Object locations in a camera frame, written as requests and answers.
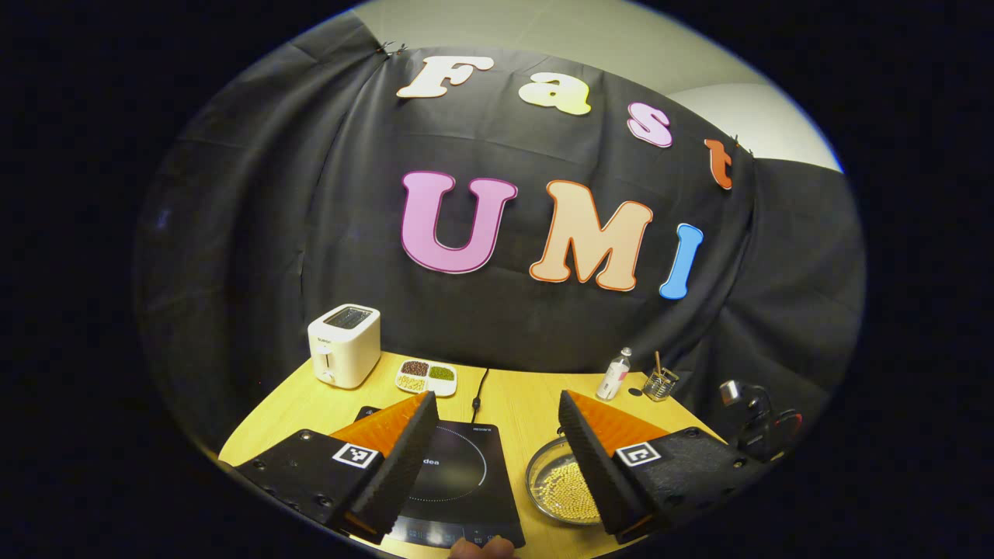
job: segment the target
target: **power cord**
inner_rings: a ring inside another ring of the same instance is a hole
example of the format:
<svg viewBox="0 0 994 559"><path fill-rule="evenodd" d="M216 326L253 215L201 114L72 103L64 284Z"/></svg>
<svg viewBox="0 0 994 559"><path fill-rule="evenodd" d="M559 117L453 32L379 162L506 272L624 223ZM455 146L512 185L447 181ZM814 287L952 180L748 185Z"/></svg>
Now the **power cord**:
<svg viewBox="0 0 994 559"><path fill-rule="evenodd" d="M476 389L476 398L473 398L473 419L469 420L469 423L476 423L476 412L480 410L480 391L483 390L483 381L487 380L487 375L490 374L490 369L483 372L483 377L480 378L480 386Z"/></svg>

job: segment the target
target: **blue letter i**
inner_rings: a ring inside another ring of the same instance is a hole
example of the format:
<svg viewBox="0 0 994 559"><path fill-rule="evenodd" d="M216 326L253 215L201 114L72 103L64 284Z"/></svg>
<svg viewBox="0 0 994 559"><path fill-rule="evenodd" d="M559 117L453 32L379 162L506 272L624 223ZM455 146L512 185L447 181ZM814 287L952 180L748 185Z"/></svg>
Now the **blue letter i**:
<svg viewBox="0 0 994 559"><path fill-rule="evenodd" d="M693 225L681 223L677 227L677 256L673 258L673 268L666 282L659 286L659 294L668 299L682 299L687 294L687 276L694 263L697 248L704 241L704 233Z"/></svg>

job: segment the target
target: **glass cup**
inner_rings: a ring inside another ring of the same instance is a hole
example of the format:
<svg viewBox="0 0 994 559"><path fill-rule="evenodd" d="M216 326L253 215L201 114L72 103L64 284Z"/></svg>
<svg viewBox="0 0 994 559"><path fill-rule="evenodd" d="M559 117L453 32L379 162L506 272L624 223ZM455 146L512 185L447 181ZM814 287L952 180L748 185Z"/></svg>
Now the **glass cup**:
<svg viewBox="0 0 994 559"><path fill-rule="evenodd" d="M670 397L670 393L673 392L673 388L677 385L678 380L680 380L680 377L673 374L673 371L669 369L657 371L653 368L652 374L649 375L649 380L645 381L645 386L642 387L642 392L649 397L649 400L662 402Z"/></svg>

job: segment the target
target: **white wall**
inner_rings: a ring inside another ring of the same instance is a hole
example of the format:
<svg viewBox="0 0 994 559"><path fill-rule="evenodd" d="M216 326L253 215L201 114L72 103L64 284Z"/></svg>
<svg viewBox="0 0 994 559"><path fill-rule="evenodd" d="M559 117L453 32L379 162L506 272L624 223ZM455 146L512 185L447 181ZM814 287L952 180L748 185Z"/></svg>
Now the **white wall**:
<svg viewBox="0 0 994 559"><path fill-rule="evenodd" d="M577 61L663 93L756 157L839 170L820 131L760 73L624 0L372 0L354 12L392 48L486 46Z"/></svg>
<svg viewBox="0 0 994 559"><path fill-rule="evenodd" d="M759 84L718 84L666 96L692 110L755 157L788 159L841 171L821 131L786 95Z"/></svg>

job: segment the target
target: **divided plate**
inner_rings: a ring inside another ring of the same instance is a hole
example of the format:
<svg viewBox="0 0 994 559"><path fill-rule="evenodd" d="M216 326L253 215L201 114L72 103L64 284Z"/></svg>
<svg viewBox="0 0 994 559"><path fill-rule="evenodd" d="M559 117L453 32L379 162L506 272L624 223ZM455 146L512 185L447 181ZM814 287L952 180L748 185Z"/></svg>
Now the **divided plate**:
<svg viewBox="0 0 994 559"><path fill-rule="evenodd" d="M452 380L431 378L432 370L436 372L438 369L451 372ZM416 374L418 372L423 372L424 374L418 375ZM445 397L455 394L456 381L455 369L449 365L426 361L424 359L408 359L404 363L401 363L401 367L397 370L394 384L405 392L417 394L425 390L430 390L437 397Z"/></svg>

